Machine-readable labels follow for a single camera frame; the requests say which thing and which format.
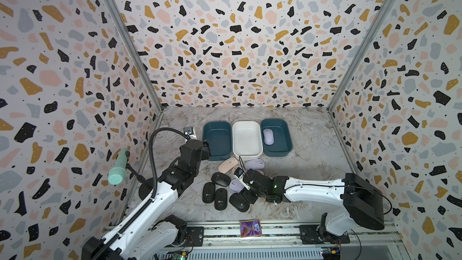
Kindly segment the purple mouse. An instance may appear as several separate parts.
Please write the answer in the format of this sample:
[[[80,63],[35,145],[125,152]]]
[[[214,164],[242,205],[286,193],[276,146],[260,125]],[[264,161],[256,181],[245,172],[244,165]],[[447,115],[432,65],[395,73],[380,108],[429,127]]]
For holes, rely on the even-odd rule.
[[[240,193],[243,189],[245,189],[245,186],[238,180],[238,179],[232,179],[229,188],[235,192],[235,193]]]
[[[263,142],[267,146],[271,146],[274,144],[274,132],[272,129],[266,128],[262,130],[262,134],[263,134]]]
[[[246,170],[250,170],[250,169],[262,170],[265,168],[265,162],[262,159],[257,158],[257,159],[245,162],[244,167]]]

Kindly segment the purple mouse front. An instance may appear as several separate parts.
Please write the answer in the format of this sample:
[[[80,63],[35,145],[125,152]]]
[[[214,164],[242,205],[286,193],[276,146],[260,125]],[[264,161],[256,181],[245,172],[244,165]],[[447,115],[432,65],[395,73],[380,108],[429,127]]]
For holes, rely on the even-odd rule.
[[[232,179],[229,188],[235,192],[235,193],[240,193],[243,189],[245,189],[245,186],[238,180],[238,179]]]

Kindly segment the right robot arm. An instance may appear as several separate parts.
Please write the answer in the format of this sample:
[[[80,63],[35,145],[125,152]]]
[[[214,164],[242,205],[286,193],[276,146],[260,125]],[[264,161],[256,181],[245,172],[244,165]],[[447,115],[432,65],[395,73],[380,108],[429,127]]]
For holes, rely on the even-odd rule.
[[[237,168],[234,176],[244,186],[243,198],[254,204],[266,202],[319,202],[336,207],[321,216],[318,234],[340,237],[347,231],[363,227],[373,231],[385,228],[383,194],[354,173],[342,179],[309,181],[288,176],[270,178],[253,170]]]

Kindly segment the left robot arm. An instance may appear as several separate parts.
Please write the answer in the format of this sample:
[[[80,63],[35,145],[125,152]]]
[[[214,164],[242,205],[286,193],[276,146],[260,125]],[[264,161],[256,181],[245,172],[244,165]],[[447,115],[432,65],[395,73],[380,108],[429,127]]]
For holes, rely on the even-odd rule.
[[[150,260],[167,246],[180,248],[187,242],[187,223],[160,215],[194,182],[200,164],[211,153],[209,144],[191,139],[180,147],[177,163],[162,172],[157,188],[128,217],[101,239],[91,237],[83,247],[84,260]]]

